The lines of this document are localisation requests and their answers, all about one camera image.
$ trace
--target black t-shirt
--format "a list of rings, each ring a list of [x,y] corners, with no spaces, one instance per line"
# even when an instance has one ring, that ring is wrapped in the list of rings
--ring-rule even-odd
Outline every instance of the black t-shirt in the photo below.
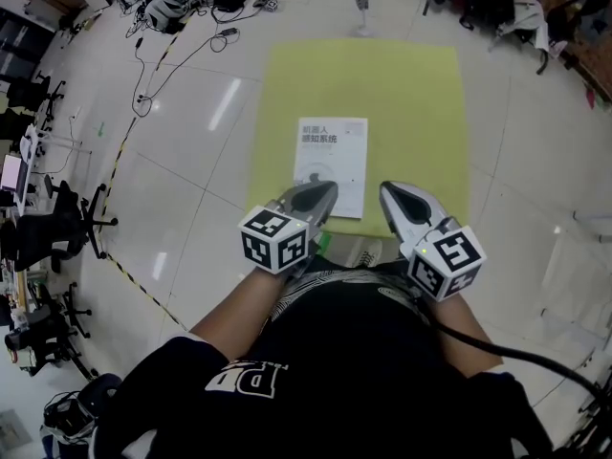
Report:
[[[149,458],[228,448],[512,457],[492,416],[505,413],[496,395],[444,360],[400,278],[309,273],[288,287],[243,359],[228,362],[188,336],[147,357],[100,420],[94,449],[119,457],[156,430]]]

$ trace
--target cable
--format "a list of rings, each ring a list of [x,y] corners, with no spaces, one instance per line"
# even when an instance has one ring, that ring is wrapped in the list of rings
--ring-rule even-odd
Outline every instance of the cable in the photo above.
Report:
[[[132,25],[125,32],[126,39],[129,39],[138,31],[144,32],[146,29],[153,29],[154,31],[159,32],[157,29],[149,26],[149,23],[146,21],[146,17],[144,15],[145,7],[146,7],[145,3],[142,2],[140,5],[136,7],[136,11],[130,12],[130,14],[132,13],[134,14],[134,19],[133,19]]]
[[[141,114],[139,111],[136,110],[136,107],[134,107],[134,101],[136,100],[136,91],[138,90],[138,87],[141,84],[142,75],[144,75],[144,68],[146,67],[146,65],[144,64],[144,61],[142,61],[141,57],[138,56],[138,49],[141,46],[141,44],[142,44],[142,37],[139,37],[138,41],[136,42],[136,48],[134,49],[134,57],[142,64],[142,69],[141,69],[141,75],[138,77],[138,81],[136,82],[136,86],[134,87],[134,93],[132,94],[132,111],[139,118],[146,118],[149,112],[151,112],[151,107],[153,105],[152,103],[149,103],[149,108],[144,114]]]
[[[236,38],[236,40],[231,41],[231,43],[228,41],[228,37],[230,35],[237,35],[238,37]],[[142,80],[142,75],[144,74],[144,68],[145,68],[145,64],[144,61],[142,61],[142,59],[138,56],[138,49],[142,44],[142,38],[139,39],[139,41],[136,43],[136,49],[134,50],[134,57],[141,62],[142,64],[142,70],[141,70],[141,75],[139,76],[138,82],[136,83],[136,87],[134,87],[134,94],[132,96],[132,110],[134,111],[134,113],[139,117],[139,118],[145,118],[146,116],[148,116],[148,114],[151,112],[151,108],[153,107],[153,98],[155,98],[164,88],[164,86],[167,84],[167,82],[170,80],[170,78],[172,77],[172,75],[174,75],[174,73],[181,68],[185,63],[187,63],[189,61],[189,59],[194,56],[196,53],[198,53],[202,48],[204,48],[207,44],[209,44],[210,49],[214,52],[214,53],[221,53],[223,50],[225,50],[228,47],[228,44],[233,44],[234,42],[236,42],[238,39],[240,38],[240,31],[238,31],[236,28],[232,27],[229,29],[223,29],[220,33],[215,33],[214,36],[209,37],[206,41],[204,41],[198,48],[196,48],[188,57],[186,57],[183,61],[181,61],[180,64],[178,64],[174,70],[172,70],[170,72],[170,74],[165,78],[164,82],[162,83],[162,85],[160,85],[158,87],[158,89],[155,91],[155,93],[153,95],[150,96],[139,96],[138,99],[136,99],[136,91],[138,90],[139,85],[141,84],[141,80]],[[212,46],[212,43],[214,42],[215,39],[219,39],[223,45],[221,47],[221,49],[214,49],[214,47]],[[137,103],[142,103],[145,100],[149,102],[149,108],[147,109],[147,111],[144,114],[141,114],[140,112],[138,112],[136,110],[136,108],[134,107],[134,100]]]
[[[73,136],[73,122],[72,122],[72,116],[68,117],[68,123],[70,124],[70,137],[72,139],[74,139],[75,137]],[[62,166],[57,172],[32,172],[35,173],[36,175],[52,175],[54,173],[59,173],[61,172],[64,168],[66,168],[66,165],[68,164],[68,160],[70,159],[70,155],[72,155],[73,151],[75,151],[74,149],[71,149],[68,152],[68,155],[66,155],[66,161],[64,162],[64,166]]]
[[[218,9],[218,6],[213,6],[210,9],[210,15],[212,15],[212,18],[214,19],[214,21],[217,24],[230,24],[232,22],[238,22],[239,20],[246,20],[246,19],[250,19],[251,17],[255,17],[256,15],[258,15],[262,10],[263,7],[260,7],[259,9],[257,9],[256,11],[254,11],[251,15],[247,15],[245,17],[240,17],[240,15],[242,14],[242,12],[245,10],[244,5],[242,6],[242,8],[240,9],[240,11],[238,12],[237,15],[235,15],[233,18],[231,19],[227,19],[227,20],[220,20],[217,18],[217,16],[214,14],[214,11]]]
[[[578,367],[575,367],[573,370],[577,371],[578,369],[580,369],[583,366],[586,366],[586,363],[589,361],[590,356],[593,355],[592,353],[589,355],[589,357],[580,363],[580,365]],[[559,381],[559,383],[553,388],[551,389],[548,393],[546,393],[544,396],[542,396],[539,400],[537,400],[536,403],[532,404],[532,408],[535,408],[536,406],[538,406],[540,403],[542,403],[544,400],[546,400],[546,398],[548,398],[550,395],[552,395],[563,383],[565,383],[567,381],[567,378],[563,378],[561,381]]]
[[[452,328],[448,328],[446,325],[442,324],[440,321],[437,321],[434,317],[429,319],[431,324],[437,329],[443,331],[447,335],[453,337],[454,339],[458,339],[459,341],[463,341],[467,345],[471,345],[477,349],[483,350],[485,352],[489,352],[490,354],[495,354],[500,357],[508,357],[509,359],[518,359],[520,361],[526,361],[534,363],[535,365],[539,365],[540,367],[544,367],[549,371],[553,371],[556,374],[559,374],[565,379],[573,381],[574,383],[582,386],[586,389],[590,394],[593,395],[601,405],[603,409],[608,408],[607,401],[605,399],[605,394],[601,391],[601,389],[596,385],[587,380],[585,377],[581,376],[575,370],[566,367],[565,365],[558,363],[557,361],[553,361],[552,359],[548,359],[547,357],[539,356],[538,354],[532,354],[531,352],[525,352],[523,350],[516,350],[513,348],[502,347],[501,345],[495,345],[494,343],[488,343],[479,339],[475,339],[474,337],[470,337],[461,332],[453,330]]]

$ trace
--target yellow-black caution tape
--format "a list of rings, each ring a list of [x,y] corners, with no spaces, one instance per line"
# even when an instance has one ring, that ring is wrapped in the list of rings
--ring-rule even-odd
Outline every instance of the yellow-black caution tape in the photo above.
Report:
[[[127,133],[125,133],[125,137],[123,138],[123,141],[121,142],[121,146],[119,148],[119,153],[117,154],[117,158],[115,159],[115,165],[113,166],[113,173],[111,174],[111,180],[108,183],[108,186],[106,188],[106,197],[104,197],[104,207],[102,208],[102,220],[104,219],[104,215],[106,214],[106,209],[108,208],[108,198],[111,194],[111,189],[113,188],[113,180],[115,179],[115,174],[117,173],[117,167],[119,165],[119,158],[121,158],[121,153],[123,153],[123,148],[125,147],[125,143],[127,142],[127,139],[129,138],[130,133],[132,132],[132,129],[134,128],[134,125],[136,124],[137,119],[138,118],[132,119],[130,127],[127,129]],[[98,241],[100,245],[101,245],[101,239],[100,239],[101,228],[102,226],[100,226],[100,229],[98,230]],[[162,310],[172,319],[172,321],[174,321],[177,325],[179,325],[181,328],[187,331],[187,328],[183,325],[183,323],[179,319],[177,319],[174,315],[172,315],[172,313],[170,313],[170,311],[160,301],[158,301],[153,295],[151,295],[142,286],[142,284],[140,284],[134,278],[134,276],[122,266],[121,263],[119,263],[117,260],[115,260],[115,258],[113,258],[113,256],[108,251],[106,252],[106,259],[109,262],[111,262],[115,267],[117,267],[120,270],[120,272],[127,277],[127,280],[129,280],[132,284],[138,287],[149,299],[151,299],[155,304],[157,304],[160,308],[162,308]]]
[[[179,35],[181,35],[181,33],[183,32],[185,27],[187,27],[187,23],[189,22],[189,19],[193,16],[194,13],[195,13],[195,11],[191,12],[191,15],[186,19],[183,27],[176,34],[174,34],[174,38],[170,41],[170,44],[168,44],[168,46],[165,48],[165,51],[162,54],[162,57],[160,58],[160,60],[157,62],[157,66],[155,67],[155,71],[153,73],[157,72],[160,69],[160,66],[162,65],[162,61],[164,61],[164,58],[166,56],[168,56],[168,53],[170,53],[170,50],[172,49],[172,45],[179,38]]]
[[[174,321],[177,325],[179,325],[185,331],[187,331],[183,323],[181,323],[181,321],[179,321],[179,319],[177,319],[174,315],[172,315],[172,313],[170,313],[169,310],[165,306],[163,306],[163,304],[160,301],[158,301],[141,284],[139,284],[139,282],[134,278],[134,276],[130,272],[128,272],[126,269],[124,269],[122,264],[120,264],[117,260],[115,260],[111,256],[110,253],[108,252],[106,253],[106,258],[110,260],[113,263],[113,265],[115,265],[115,267],[117,267],[121,271],[121,273],[127,277],[127,280],[129,280],[132,284],[138,287],[149,299],[151,299],[155,304],[157,304],[160,308],[162,308],[162,310],[172,319],[172,321]]]

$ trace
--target yellow-green mat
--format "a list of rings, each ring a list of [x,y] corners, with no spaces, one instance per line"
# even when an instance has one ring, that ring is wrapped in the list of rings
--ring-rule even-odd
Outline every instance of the yellow-green mat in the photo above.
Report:
[[[468,219],[468,134],[454,49],[396,40],[279,44],[270,54],[257,115],[248,207],[293,184],[300,117],[368,119],[363,218],[331,218],[326,231],[392,236],[379,185],[425,188]]]

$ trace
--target computer monitor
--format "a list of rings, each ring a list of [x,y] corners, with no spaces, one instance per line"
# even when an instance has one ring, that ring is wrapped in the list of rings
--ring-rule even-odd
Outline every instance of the computer monitor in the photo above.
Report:
[[[25,179],[25,171],[28,165],[19,157],[5,155],[4,165],[2,166],[2,178],[0,178],[0,188],[11,192],[21,190],[21,185]]]

